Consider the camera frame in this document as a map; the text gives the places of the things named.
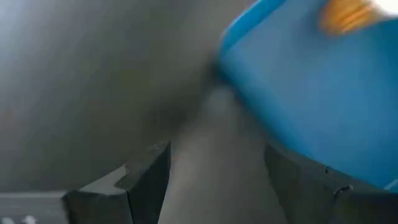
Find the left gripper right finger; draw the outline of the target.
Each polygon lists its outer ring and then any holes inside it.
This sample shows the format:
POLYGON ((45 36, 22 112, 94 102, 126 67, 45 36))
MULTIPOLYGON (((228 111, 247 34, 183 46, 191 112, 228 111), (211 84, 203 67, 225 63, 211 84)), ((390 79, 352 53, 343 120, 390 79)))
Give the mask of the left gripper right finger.
POLYGON ((289 223, 397 224, 397 194, 268 144, 271 184, 289 223))

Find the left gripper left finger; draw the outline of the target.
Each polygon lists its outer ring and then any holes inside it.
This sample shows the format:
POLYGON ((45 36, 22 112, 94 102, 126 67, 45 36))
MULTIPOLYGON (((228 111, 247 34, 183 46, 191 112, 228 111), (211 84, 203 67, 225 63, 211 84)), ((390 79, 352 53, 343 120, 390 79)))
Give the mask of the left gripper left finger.
POLYGON ((63 196, 70 223, 157 224, 168 187, 171 142, 148 148, 116 170, 63 196))

